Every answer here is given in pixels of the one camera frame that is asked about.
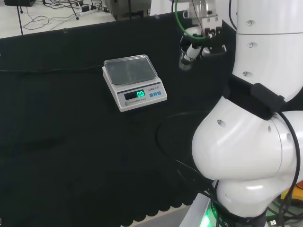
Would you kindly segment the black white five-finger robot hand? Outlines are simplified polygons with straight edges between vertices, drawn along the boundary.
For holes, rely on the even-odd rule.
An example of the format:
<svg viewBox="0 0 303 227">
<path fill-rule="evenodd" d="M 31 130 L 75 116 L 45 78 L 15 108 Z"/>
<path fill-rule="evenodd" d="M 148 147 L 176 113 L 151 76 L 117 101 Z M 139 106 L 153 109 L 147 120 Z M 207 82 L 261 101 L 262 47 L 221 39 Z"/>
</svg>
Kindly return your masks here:
<svg viewBox="0 0 303 227">
<path fill-rule="evenodd" d="M 227 52 L 223 41 L 223 21 L 218 16 L 193 20 L 197 26 L 182 28 L 180 62 L 189 65 L 196 60 L 222 56 Z"/>
</svg>

